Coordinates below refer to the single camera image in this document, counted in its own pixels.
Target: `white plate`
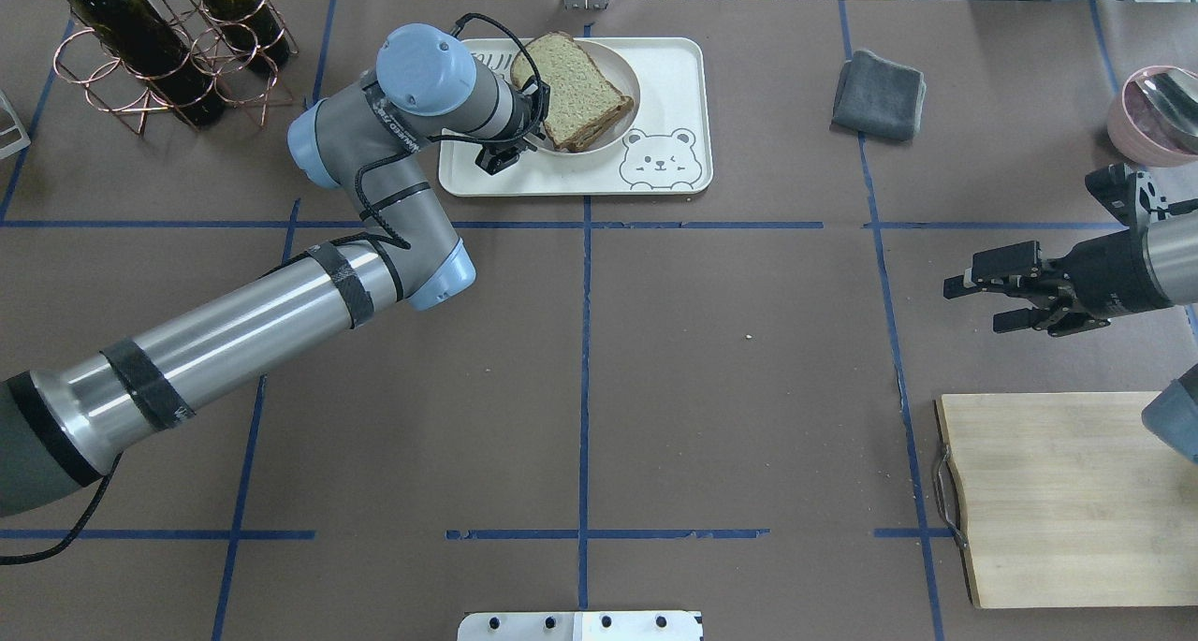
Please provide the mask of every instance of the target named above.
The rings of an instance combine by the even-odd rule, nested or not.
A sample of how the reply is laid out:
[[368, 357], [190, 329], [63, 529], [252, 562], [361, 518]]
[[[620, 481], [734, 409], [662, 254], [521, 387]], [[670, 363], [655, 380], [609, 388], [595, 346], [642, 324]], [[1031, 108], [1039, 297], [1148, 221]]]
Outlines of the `white plate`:
[[[506, 171], [488, 176], [474, 164], [478, 146], [441, 143], [437, 175], [456, 196], [534, 194], [694, 194], [712, 181], [703, 53], [686, 38], [577, 40], [595, 66], [636, 101], [634, 111], [580, 153], [539, 147]], [[471, 40], [466, 48], [508, 78], [515, 44]]]

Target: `white mounting plate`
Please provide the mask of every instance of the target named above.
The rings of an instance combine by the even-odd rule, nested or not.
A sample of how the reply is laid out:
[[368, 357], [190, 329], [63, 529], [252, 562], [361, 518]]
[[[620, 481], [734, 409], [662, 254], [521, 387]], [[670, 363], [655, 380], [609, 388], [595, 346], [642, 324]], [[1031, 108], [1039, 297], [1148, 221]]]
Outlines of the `white mounting plate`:
[[702, 641], [702, 621], [692, 611], [471, 613], [458, 627], [458, 641]]
[[[474, 58], [508, 79], [516, 55], [513, 41], [464, 43]], [[476, 167], [477, 145], [441, 143], [437, 176], [446, 191], [456, 196], [537, 196], [696, 194], [707, 189], [712, 133], [702, 49], [686, 38], [577, 38], [577, 43], [616, 87], [637, 99], [631, 120], [617, 123], [616, 133], [605, 134], [589, 151], [574, 155], [539, 147], [495, 176]]]
[[16, 109], [12, 108], [12, 103], [8, 103], [8, 96], [0, 91], [0, 159], [5, 156], [16, 155], [25, 147], [29, 147], [29, 134], [25, 133], [25, 126], [20, 125], [20, 117], [17, 117]]

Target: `black tape band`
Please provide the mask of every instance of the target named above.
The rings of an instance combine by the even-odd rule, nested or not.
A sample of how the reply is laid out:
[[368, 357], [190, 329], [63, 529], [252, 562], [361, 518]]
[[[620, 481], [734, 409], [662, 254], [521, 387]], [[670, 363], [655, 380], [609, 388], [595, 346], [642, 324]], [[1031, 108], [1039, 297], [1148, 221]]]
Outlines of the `black tape band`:
[[[416, 194], [418, 192], [424, 192], [426, 189], [432, 189], [428, 182], [418, 182], [413, 186], [406, 186], [404, 189], [394, 194], [391, 194], [391, 196], [373, 202], [370, 205], [370, 208], [374, 208], [376, 212], [380, 212], [383, 208], [393, 205], [394, 202], [400, 202], [406, 198], [412, 196], [412, 194]], [[358, 219], [364, 223], [367, 222], [368, 218], [371, 218], [373, 214], [370, 213], [370, 208], [364, 208], [361, 213], [358, 213]]]
[[403, 152], [411, 156], [432, 145], [430, 139], [407, 123], [407, 117], [404, 117], [403, 109], [397, 108], [387, 98], [382, 87], [379, 86], [379, 79], [375, 77], [374, 71], [368, 71], [362, 75], [359, 86], [367, 96], [367, 104], [370, 107], [370, 111], [377, 117], [379, 123], [398, 139]]
[[350, 312], [350, 329], [365, 323], [374, 316], [374, 300], [370, 298], [370, 292], [367, 292], [358, 273], [335, 246], [321, 243], [313, 246], [304, 253], [325, 270], [328, 278], [333, 279], [337, 291], [341, 292], [345, 308]]
[[42, 446], [62, 471], [79, 486], [87, 486], [99, 479], [99, 473], [91, 467], [87, 459], [83, 458], [67, 434], [62, 433], [62, 427], [34, 386], [34, 377], [29, 373], [22, 373], [5, 383], [12, 393], [13, 403], [17, 403], [17, 409], [25, 416], [29, 429], [42, 441]]
[[192, 406], [133, 339], [122, 339], [99, 353], [108, 358], [133, 404], [156, 429], [175, 428], [195, 416]]
[[379, 259], [382, 260], [383, 265], [387, 267], [387, 273], [391, 274], [391, 280], [395, 284], [395, 301], [404, 298], [404, 280], [399, 278], [399, 270], [395, 268], [395, 262], [391, 259], [391, 253], [387, 253], [387, 248], [383, 247], [382, 242], [371, 235], [365, 235], [367, 243], [370, 248], [375, 249], [379, 254]]

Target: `blue plastic cap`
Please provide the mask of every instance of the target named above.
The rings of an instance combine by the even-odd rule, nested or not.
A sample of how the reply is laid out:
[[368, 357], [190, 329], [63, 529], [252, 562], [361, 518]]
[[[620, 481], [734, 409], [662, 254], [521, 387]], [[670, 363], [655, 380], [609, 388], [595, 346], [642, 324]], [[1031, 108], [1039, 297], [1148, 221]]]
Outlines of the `blue plastic cap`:
[[466, 44], [429, 24], [406, 24], [387, 36], [375, 59], [379, 86], [399, 109], [444, 115], [474, 91], [474, 56]]
[[470, 288], [470, 284], [474, 283], [474, 262], [470, 261], [466, 244], [459, 238], [458, 246], [449, 253], [446, 261], [441, 262], [432, 278], [428, 279], [419, 290], [412, 292], [407, 302], [417, 312], [431, 309]]
[[303, 115], [296, 117], [296, 121], [288, 126], [288, 150], [291, 151], [291, 158], [295, 159], [296, 167], [303, 169], [303, 173], [308, 173], [309, 181], [328, 189], [335, 189], [338, 188], [337, 181], [328, 175], [328, 169], [325, 168], [325, 162], [320, 158], [320, 147], [316, 146], [316, 109], [320, 109], [321, 103], [325, 103], [323, 98], [316, 101], [316, 104], [305, 109]]
[[1179, 454], [1198, 464], [1198, 404], [1185, 386], [1173, 381], [1144, 407], [1142, 421], [1148, 430]]

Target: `bear face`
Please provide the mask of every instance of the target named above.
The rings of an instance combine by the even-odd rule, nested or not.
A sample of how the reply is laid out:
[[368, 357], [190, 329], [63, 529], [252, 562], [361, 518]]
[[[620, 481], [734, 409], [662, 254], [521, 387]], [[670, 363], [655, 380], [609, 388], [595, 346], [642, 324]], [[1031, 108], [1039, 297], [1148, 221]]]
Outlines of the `bear face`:
[[624, 134], [624, 161], [619, 176], [630, 189], [695, 189], [703, 167], [695, 156], [695, 133], [674, 129], [671, 134], [646, 134], [629, 129]]

